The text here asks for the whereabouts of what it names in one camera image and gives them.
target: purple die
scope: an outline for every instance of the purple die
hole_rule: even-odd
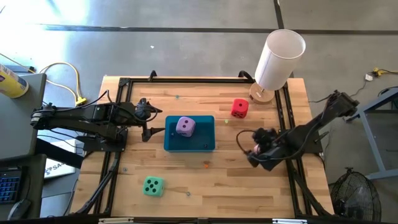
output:
[[[182,116],[177,123],[175,131],[184,137],[191,137],[194,129],[195,121],[191,118]]]

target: white cylinder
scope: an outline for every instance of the white cylinder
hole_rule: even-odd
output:
[[[254,77],[266,90],[283,87],[305,51],[305,41],[298,33],[280,29],[271,32],[262,50]]]

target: red die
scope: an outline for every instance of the red die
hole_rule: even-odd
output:
[[[231,115],[236,118],[246,117],[249,109],[249,102],[244,99],[235,99],[232,104]]]

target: die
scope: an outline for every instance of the die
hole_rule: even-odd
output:
[[[246,117],[249,109],[249,102],[244,99],[235,99],[232,104],[231,115],[235,118]]]
[[[160,177],[147,176],[144,181],[144,195],[161,197],[164,189],[164,179]]]
[[[195,130],[195,121],[186,116],[182,116],[175,127],[175,131],[184,137],[191,137]]]

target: keyboard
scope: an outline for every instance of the keyboard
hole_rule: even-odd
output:
[[[21,177],[21,167],[0,168],[0,204],[18,201]]]

